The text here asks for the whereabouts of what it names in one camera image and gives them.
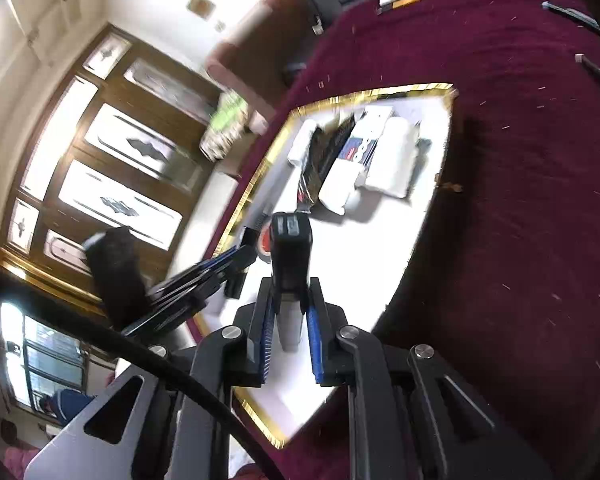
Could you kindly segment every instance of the window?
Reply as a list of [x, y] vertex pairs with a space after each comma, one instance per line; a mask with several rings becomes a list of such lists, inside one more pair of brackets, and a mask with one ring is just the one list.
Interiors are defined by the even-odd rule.
[[85, 357], [77, 339], [24, 316], [11, 303], [0, 306], [0, 331], [16, 400], [40, 412], [42, 395], [63, 388], [85, 392]]
[[51, 114], [22, 179], [22, 189], [42, 200], [56, 165], [74, 139], [75, 128], [98, 87], [74, 77]]
[[202, 168], [189, 153], [107, 104], [98, 112], [84, 140], [136, 170], [186, 191], [191, 191], [202, 176]]
[[59, 198], [113, 227], [126, 225], [145, 242], [169, 250], [182, 215], [74, 160]]
[[109, 34], [89, 56], [83, 67], [100, 79], [106, 79], [130, 48], [130, 41], [117, 34]]

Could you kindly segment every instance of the pen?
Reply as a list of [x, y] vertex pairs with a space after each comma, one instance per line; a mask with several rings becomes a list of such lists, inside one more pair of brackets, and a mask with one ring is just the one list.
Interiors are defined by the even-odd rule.
[[385, 12], [388, 12], [389, 10], [394, 10], [394, 9], [398, 9], [399, 7], [403, 7], [405, 5], [409, 5], [412, 3], [415, 3], [419, 0], [398, 0], [397, 2], [393, 2], [390, 4], [386, 4], [382, 7], [379, 7], [376, 10], [376, 14], [379, 16], [380, 14], [384, 14]]

